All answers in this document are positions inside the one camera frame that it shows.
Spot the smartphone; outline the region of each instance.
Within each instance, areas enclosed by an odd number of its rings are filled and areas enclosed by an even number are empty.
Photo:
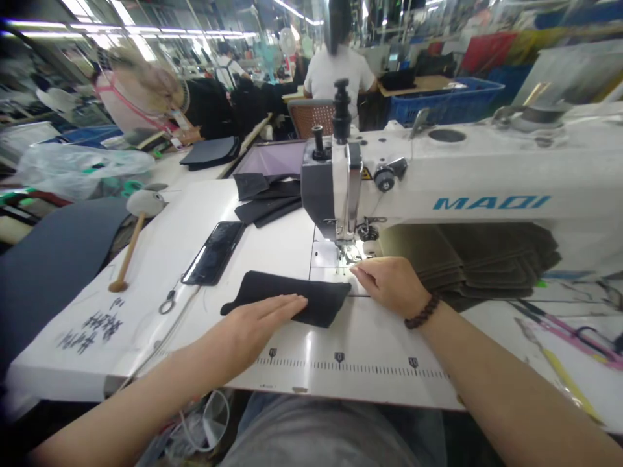
[[[216,285],[245,231],[242,222],[219,222],[184,274],[182,283]]]

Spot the left hand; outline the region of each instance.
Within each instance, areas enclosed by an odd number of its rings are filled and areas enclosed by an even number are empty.
[[[221,387],[250,367],[273,333],[306,306],[307,298],[299,295],[240,306],[182,349],[194,362],[195,394]]]

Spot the measuring scale markings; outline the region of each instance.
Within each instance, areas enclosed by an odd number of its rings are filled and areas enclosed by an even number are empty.
[[[344,363],[345,355],[342,352],[335,353],[335,361],[305,361],[300,359],[277,359],[276,349],[269,350],[269,358],[259,357],[256,365],[282,366],[284,368],[310,368],[312,370],[339,371],[347,373],[380,374],[386,376],[413,376],[438,379],[450,379],[450,376],[439,370],[425,370],[419,368],[416,357],[409,357],[410,368],[405,366],[366,365],[365,363]]]

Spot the beaded bracelet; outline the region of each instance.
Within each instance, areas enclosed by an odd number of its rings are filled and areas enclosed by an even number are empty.
[[[411,318],[410,320],[405,320],[404,325],[408,329],[419,328],[426,321],[428,321],[428,319],[430,318],[430,315],[432,315],[434,311],[437,309],[437,306],[439,306],[440,301],[441,301],[441,297],[439,296],[439,293],[433,292],[433,295],[431,295],[430,300],[428,301],[424,309],[415,318]]]

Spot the hand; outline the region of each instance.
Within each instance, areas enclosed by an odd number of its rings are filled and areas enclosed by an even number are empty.
[[[223,386],[250,367],[273,333],[306,306],[299,295],[240,306],[183,349],[193,362],[194,394]]]
[[[418,315],[430,300],[430,293],[403,257],[366,259],[350,271],[372,298],[405,319]]]

